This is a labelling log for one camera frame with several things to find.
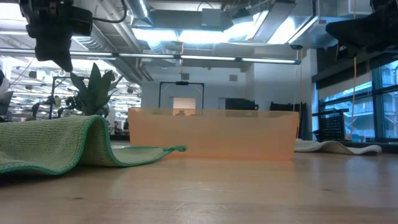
wooden table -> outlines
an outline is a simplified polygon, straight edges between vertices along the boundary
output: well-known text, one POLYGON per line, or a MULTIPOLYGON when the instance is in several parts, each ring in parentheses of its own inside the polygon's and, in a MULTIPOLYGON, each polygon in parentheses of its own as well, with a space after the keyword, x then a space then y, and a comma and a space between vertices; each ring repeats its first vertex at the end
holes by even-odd
POLYGON ((2 178, 1 223, 398 223, 398 156, 165 159, 2 178))

green towel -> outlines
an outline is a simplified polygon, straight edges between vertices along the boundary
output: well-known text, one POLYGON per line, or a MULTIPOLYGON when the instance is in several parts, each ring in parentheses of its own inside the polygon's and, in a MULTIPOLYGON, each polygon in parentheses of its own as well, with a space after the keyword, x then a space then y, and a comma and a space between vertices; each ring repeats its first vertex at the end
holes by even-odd
POLYGON ((0 174, 23 171, 59 175, 77 164, 138 166, 158 161, 174 150, 186 148, 112 149, 106 120, 101 116, 0 123, 0 174))

desk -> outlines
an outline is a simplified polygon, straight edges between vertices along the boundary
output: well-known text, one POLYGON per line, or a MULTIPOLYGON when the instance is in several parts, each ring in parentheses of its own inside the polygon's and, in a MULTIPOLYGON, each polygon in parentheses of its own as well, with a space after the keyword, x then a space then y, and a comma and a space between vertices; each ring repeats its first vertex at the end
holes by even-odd
POLYGON ((1 180, 2 223, 398 223, 398 156, 164 159, 1 180))

orange translucent container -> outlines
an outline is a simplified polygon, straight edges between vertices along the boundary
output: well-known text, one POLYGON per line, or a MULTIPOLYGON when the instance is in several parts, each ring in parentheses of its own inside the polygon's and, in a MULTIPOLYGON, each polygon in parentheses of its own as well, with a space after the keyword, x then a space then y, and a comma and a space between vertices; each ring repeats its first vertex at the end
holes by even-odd
POLYGON ((298 124, 290 111, 129 109, 132 146, 187 146, 168 157, 292 160, 298 124))

table surface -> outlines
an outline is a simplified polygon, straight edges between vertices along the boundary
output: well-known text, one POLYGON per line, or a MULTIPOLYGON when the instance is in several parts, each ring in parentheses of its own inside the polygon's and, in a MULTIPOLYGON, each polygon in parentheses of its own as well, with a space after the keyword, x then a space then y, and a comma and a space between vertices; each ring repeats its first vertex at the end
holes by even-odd
POLYGON ((398 223, 398 156, 164 159, 7 177, 1 223, 398 223))

